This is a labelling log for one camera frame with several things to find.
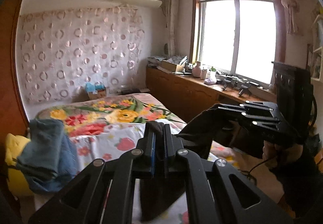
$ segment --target yellow fabric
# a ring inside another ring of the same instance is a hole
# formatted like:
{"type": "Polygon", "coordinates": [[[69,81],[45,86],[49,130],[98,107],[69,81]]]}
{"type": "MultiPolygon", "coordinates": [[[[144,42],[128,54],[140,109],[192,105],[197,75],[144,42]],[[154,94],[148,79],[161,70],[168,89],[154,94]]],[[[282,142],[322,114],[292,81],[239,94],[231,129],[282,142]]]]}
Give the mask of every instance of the yellow fabric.
{"type": "MultiPolygon", "coordinates": [[[[5,163],[8,166],[15,166],[15,160],[21,154],[30,139],[24,136],[8,134],[5,142],[5,163]]],[[[24,174],[17,169],[8,169],[8,188],[16,197],[32,196],[33,192],[29,189],[24,174]]]]}

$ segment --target wooden window frame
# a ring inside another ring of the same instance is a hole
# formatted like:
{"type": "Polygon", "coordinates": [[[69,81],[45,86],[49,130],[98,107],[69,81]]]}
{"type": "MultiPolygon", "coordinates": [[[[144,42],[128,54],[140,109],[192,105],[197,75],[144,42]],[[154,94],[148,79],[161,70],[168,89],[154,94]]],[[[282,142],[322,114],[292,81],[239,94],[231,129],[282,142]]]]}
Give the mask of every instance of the wooden window frame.
{"type": "MultiPolygon", "coordinates": [[[[281,0],[275,0],[275,14],[276,14],[276,27],[277,27],[277,36],[276,36],[276,50],[275,53],[278,57],[275,61],[285,62],[286,55],[286,23],[285,23],[285,13],[284,7],[280,3],[281,0]]],[[[201,6],[200,0],[193,0],[193,15],[192,15],[192,30],[191,30],[191,46],[190,46],[190,55],[189,62],[195,63],[198,58],[199,47],[200,47],[200,30],[202,24],[201,17],[201,6]]]]}

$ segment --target box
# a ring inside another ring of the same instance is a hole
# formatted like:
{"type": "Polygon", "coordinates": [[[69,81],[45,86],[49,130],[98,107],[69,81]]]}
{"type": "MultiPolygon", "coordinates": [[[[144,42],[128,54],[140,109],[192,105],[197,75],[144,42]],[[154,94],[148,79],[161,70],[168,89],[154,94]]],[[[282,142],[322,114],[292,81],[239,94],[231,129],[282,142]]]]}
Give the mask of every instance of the box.
{"type": "Polygon", "coordinates": [[[169,71],[172,71],[172,72],[181,72],[182,69],[185,67],[185,64],[183,65],[176,65],[176,64],[173,64],[173,63],[169,63],[165,60],[163,60],[161,63],[160,63],[160,66],[162,68],[165,68],[169,71]]]}
{"type": "Polygon", "coordinates": [[[107,96],[107,90],[106,89],[101,89],[101,90],[96,90],[96,91],[93,91],[93,92],[88,92],[88,97],[90,98],[90,100],[103,98],[103,97],[106,97],[106,96],[107,96]]]}

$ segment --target window frame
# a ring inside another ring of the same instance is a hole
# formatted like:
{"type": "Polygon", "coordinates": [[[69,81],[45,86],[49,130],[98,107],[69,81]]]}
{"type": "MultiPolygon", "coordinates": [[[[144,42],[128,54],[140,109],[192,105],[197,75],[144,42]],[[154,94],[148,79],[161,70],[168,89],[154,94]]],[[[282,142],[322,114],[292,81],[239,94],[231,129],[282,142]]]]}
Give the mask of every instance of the window frame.
{"type": "MultiPolygon", "coordinates": [[[[218,70],[223,72],[231,73],[232,75],[238,76],[239,78],[248,79],[248,81],[253,81],[260,84],[263,88],[267,89],[268,84],[255,79],[241,76],[235,73],[237,61],[238,61],[238,47],[240,38],[240,0],[235,1],[235,42],[234,42],[234,54],[232,58],[231,70],[223,70],[218,68],[218,70]]],[[[286,25],[285,25],[285,13],[284,8],[280,2],[281,0],[273,0],[275,14],[276,14],[276,50],[275,50],[275,61],[285,62],[285,52],[286,52],[286,25]]],[[[200,2],[200,0],[193,0],[193,15],[192,15],[192,31],[191,31],[191,48],[189,61],[194,63],[200,60],[201,57],[201,45],[203,43],[203,33],[204,33],[204,22],[205,22],[205,2],[200,2]]],[[[271,84],[274,82],[274,72],[271,78],[271,84]]]]}

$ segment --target window pane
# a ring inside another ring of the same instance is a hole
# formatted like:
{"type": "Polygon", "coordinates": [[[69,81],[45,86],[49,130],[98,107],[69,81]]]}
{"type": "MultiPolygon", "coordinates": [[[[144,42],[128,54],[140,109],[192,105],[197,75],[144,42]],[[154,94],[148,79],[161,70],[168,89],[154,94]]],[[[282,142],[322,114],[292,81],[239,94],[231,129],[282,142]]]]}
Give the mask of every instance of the window pane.
{"type": "Polygon", "coordinates": [[[272,2],[240,0],[240,41],[236,73],[270,84],[276,50],[272,2]]]}
{"type": "Polygon", "coordinates": [[[231,70],[235,40],[235,2],[206,3],[202,64],[231,70]]]}

